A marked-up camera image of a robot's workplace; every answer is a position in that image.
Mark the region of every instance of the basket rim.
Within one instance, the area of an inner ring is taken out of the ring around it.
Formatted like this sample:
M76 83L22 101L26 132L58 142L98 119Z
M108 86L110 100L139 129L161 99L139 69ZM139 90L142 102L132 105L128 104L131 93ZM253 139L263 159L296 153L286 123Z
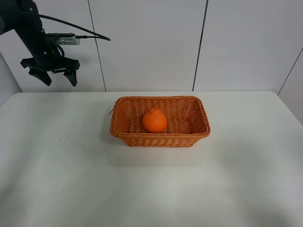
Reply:
M114 125L115 125L115 116L116 116L116 110L119 107L119 105L121 104L121 102L125 99L194 99L198 102L200 111L203 113L204 115L204 124L206 124L206 131L203 133L192 133L192 134L188 134L188 133L120 133L120 132L115 132L114 131ZM184 136L196 136L196 137L200 137L200 138L205 138L210 134L210 125L209 125L209 121L204 109L204 106L202 104L202 101L196 97L196 96L124 96L124 97L120 97L116 100L114 108L113 108L113 115L112 115L112 120L111 120L111 124L110 124L110 133L113 136L148 136L148 137L170 137L170 136L178 136L178 137L184 137Z

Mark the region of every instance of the orange fruit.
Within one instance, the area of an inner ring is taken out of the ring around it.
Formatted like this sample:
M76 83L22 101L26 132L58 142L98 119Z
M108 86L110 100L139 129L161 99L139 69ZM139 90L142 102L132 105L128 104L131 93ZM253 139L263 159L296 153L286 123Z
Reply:
M142 126L150 133L161 133L167 127L167 118L161 109L154 107L143 116Z

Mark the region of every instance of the wicker basket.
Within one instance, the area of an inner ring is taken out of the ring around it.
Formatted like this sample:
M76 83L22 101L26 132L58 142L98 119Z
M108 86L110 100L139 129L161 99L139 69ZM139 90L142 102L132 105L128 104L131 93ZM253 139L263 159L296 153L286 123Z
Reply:
M147 133L141 125L144 114L159 107L167 117L163 133ZM130 147L191 147L210 133L200 99L194 96L119 98L114 106L110 133Z

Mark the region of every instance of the white table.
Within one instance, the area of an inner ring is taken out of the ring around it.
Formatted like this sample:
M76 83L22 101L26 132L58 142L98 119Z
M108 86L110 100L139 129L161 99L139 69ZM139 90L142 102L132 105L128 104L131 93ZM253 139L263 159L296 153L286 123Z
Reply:
M130 148L121 96L194 95L211 134ZM24 93L0 108L1 227L303 226L303 126L271 92Z

